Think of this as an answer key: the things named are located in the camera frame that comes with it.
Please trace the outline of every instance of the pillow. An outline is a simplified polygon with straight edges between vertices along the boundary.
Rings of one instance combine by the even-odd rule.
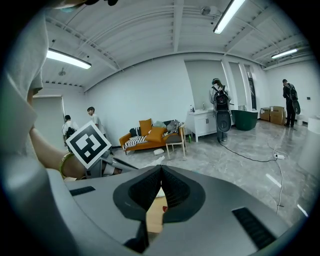
[[[141,136],[141,129],[140,129],[140,127],[131,128],[129,132],[130,132],[130,134],[131,134],[131,137]]]
[[[148,132],[152,129],[151,118],[148,120],[139,121],[141,136],[148,135]]]
[[[153,127],[150,134],[145,138],[148,142],[161,143],[162,136],[167,129],[164,127]]]
[[[163,128],[167,128],[167,126],[165,125],[165,123],[161,122],[161,121],[156,121],[153,124],[153,127],[163,127]]]

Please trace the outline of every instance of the gray floor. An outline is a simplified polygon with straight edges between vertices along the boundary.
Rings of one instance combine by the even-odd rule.
[[[273,159],[268,140],[271,147],[288,154],[287,159],[277,161],[283,174],[280,203],[283,207],[279,207],[278,214],[290,226],[305,218],[298,204],[310,213],[320,185],[319,180],[297,165],[306,133],[306,126],[295,125],[295,129],[292,129],[258,121],[250,131],[232,128],[225,144],[232,151],[261,161]],[[169,148],[171,160],[168,160],[167,149],[163,149],[164,154],[157,156],[153,154],[154,149],[131,151],[128,155],[122,149],[117,149],[114,154],[138,168],[165,156],[163,165],[184,168],[236,184],[276,211],[281,189],[266,176],[269,174],[281,184],[280,169],[275,161],[256,162],[236,155],[218,143],[216,134],[199,137],[198,143],[194,139],[187,143],[186,160],[179,145],[175,146],[174,152]]]

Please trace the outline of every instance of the hand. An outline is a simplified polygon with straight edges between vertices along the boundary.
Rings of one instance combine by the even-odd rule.
[[[74,155],[66,160],[62,172],[67,177],[81,179],[86,175],[86,168]]]

